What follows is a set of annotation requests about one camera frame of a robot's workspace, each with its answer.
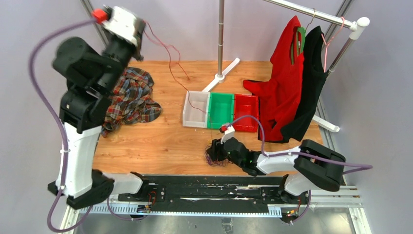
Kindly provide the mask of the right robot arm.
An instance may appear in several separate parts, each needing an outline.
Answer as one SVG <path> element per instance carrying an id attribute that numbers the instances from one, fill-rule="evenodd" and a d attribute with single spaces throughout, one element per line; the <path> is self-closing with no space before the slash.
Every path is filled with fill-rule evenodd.
<path id="1" fill-rule="evenodd" d="M 293 171 L 283 177 L 278 190 L 284 203 L 315 188 L 337 192 L 346 161 L 343 155 L 309 139 L 290 150 L 265 154 L 247 149 L 234 137 L 225 142 L 214 139 L 206 149 L 206 157 L 211 163 L 231 162 L 250 176 Z"/>

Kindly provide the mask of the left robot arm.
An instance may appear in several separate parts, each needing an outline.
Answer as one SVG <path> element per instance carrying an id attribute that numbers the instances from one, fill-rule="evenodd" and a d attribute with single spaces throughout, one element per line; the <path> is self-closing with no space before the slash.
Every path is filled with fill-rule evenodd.
<path id="1" fill-rule="evenodd" d="M 102 53 L 84 39 L 72 37 L 56 50 L 53 68 L 67 80 L 68 90 L 60 101 L 59 122 L 66 133 L 58 178 L 48 190 L 66 197 L 74 209 L 99 204 L 112 195 L 130 194 L 137 201 L 149 196 L 143 177 L 104 173 L 93 168 L 93 160 L 110 95 L 140 48 L 113 37 Z"/>

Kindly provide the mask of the green plastic bin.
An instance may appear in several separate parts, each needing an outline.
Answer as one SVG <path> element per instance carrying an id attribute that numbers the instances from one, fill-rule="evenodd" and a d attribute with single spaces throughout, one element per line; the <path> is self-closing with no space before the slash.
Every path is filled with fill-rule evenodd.
<path id="1" fill-rule="evenodd" d="M 223 124 L 233 121 L 234 96 L 229 93 L 210 93 L 207 128 L 219 129 Z"/>

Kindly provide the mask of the white plastic bin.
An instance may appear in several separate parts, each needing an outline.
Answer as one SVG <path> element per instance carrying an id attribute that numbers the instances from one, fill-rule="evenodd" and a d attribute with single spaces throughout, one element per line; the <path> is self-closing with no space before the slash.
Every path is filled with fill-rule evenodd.
<path id="1" fill-rule="evenodd" d="M 207 128 L 210 93 L 187 91 L 182 112 L 184 127 Z"/>

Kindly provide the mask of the red plastic bin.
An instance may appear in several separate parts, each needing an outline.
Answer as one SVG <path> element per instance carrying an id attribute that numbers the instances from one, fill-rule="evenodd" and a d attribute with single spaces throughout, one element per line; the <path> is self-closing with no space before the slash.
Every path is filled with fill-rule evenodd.
<path id="1" fill-rule="evenodd" d="M 234 119 L 251 115 L 259 118 L 259 99 L 253 95 L 234 95 Z M 245 117 L 233 124 L 236 131 L 255 133 L 258 123 L 250 117 Z"/>

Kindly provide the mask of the plaid flannel shirt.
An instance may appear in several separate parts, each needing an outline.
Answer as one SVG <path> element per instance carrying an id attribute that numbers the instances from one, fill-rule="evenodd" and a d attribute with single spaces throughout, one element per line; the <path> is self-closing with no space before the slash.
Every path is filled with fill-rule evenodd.
<path id="1" fill-rule="evenodd" d="M 107 137 L 122 125 L 148 123 L 162 113 L 161 105 L 152 98 L 154 81 L 140 68 L 127 67 L 110 96 L 101 136 Z"/>

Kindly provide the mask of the red shirt on hanger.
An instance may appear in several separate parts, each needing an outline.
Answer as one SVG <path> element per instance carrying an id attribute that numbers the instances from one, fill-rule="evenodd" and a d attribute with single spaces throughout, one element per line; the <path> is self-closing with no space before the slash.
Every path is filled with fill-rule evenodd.
<path id="1" fill-rule="evenodd" d="M 270 58 L 272 71 L 267 81 L 244 80 L 243 87 L 259 98 L 262 130 L 258 139 L 282 142 L 281 128 L 291 123 L 296 115 L 302 87 L 304 55 L 297 49 L 297 30 L 301 27 L 294 16 L 284 28 Z"/>

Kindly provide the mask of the black shirt on hanger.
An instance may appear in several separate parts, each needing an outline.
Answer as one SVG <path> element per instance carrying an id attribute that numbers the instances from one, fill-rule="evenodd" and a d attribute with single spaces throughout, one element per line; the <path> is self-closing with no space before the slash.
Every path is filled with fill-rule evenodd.
<path id="1" fill-rule="evenodd" d="M 281 143 L 288 143 L 290 139 L 301 141 L 312 122 L 322 88 L 327 80 L 321 60 L 323 36 L 321 27 L 317 26 L 305 38 L 301 100 L 293 121 L 281 127 Z"/>

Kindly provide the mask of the green hanger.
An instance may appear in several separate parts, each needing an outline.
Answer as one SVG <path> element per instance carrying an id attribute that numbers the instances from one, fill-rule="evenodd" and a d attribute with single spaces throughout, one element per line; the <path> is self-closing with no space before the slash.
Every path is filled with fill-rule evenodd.
<path id="1" fill-rule="evenodd" d="M 306 30 L 303 27 L 298 27 L 295 30 L 295 35 L 293 36 L 293 41 L 291 44 L 290 52 L 291 52 L 291 64 L 294 65 L 296 56 L 300 55 L 303 52 L 304 44 L 305 44 L 305 35 Z"/>

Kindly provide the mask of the pink hanger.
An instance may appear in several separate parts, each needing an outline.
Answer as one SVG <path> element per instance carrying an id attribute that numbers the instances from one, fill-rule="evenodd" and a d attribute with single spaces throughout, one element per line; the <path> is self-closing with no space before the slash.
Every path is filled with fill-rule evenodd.
<path id="1" fill-rule="evenodd" d="M 334 38 L 341 32 L 341 30 L 344 27 L 344 23 L 345 23 L 345 17 L 341 16 L 340 17 L 342 19 L 342 24 L 339 28 L 339 30 L 330 37 L 330 39 L 328 41 L 326 41 L 324 34 L 321 35 L 323 43 L 325 45 L 325 53 L 324 53 L 324 70 L 323 72 L 326 73 L 327 72 L 327 57 L 328 57 L 328 48 L 330 46 L 330 44 L 332 43 L 332 41 L 334 40 Z"/>

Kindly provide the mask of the metal clothes rack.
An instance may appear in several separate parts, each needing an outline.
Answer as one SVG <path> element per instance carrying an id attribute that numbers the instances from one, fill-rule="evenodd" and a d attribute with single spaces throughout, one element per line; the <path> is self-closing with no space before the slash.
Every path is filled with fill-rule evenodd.
<path id="1" fill-rule="evenodd" d="M 359 39 L 362 35 L 364 30 L 370 25 L 370 19 L 368 17 L 360 17 L 356 21 L 349 21 L 343 19 L 342 16 L 338 15 L 329 15 L 327 13 L 323 13 L 321 11 L 315 10 L 313 8 L 308 8 L 302 5 L 298 5 L 296 3 L 288 2 L 286 0 L 270 0 L 270 3 L 293 10 L 298 13 L 302 13 L 308 16 L 311 16 L 313 19 L 320 19 L 325 22 L 329 22 L 332 25 L 327 30 L 327 38 L 332 39 L 334 36 L 332 33 L 334 32 L 334 25 L 340 26 L 342 28 L 347 28 L 351 30 L 349 34 L 349 38 L 339 51 L 336 58 L 333 60 L 330 67 L 326 70 L 327 74 L 330 75 L 332 72 L 335 71 L 335 68 L 345 52 L 348 48 L 353 44 L 354 41 Z M 210 84 L 208 84 L 203 91 L 209 92 L 213 88 L 215 88 L 218 84 L 223 83 L 225 81 L 225 77 L 240 63 L 239 58 L 235 58 L 226 68 L 223 68 L 223 49 L 224 49 L 224 11 L 225 11 L 225 2 L 223 0 L 219 1 L 219 21 L 218 21 L 218 66 L 217 66 L 217 73 L 215 74 L 214 79 Z"/>

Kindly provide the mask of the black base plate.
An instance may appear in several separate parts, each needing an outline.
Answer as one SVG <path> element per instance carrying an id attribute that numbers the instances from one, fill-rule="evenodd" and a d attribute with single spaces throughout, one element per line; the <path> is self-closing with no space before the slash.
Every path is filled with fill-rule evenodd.
<path id="1" fill-rule="evenodd" d="M 308 193 L 283 200 L 279 176 L 146 175 L 146 195 L 117 195 L 118 201 L 151 205 L 153 212 L 267 213 L 269 205 L 304 208 Z"/>

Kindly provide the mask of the aluminium frame rail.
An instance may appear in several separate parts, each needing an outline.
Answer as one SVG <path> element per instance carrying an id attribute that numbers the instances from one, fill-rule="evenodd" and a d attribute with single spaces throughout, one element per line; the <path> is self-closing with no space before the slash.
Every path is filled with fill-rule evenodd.
<path id="1" fill-rule="evenodd" d="M 84 10 L 86 11 L 87 15 L 92 17 L 92 11 L 94 10 L 94 7 L 91 3 L 90 0 L 80 0 L 81 5 L 83 6 Z M 106 33 L 104 32 L 103 28 L 99 24 L 95 24 L 94 28 L 99 36 L 99 38 L 102 40 L 103 44 L 106 46 L 109 43 L 108 37 Z"/>

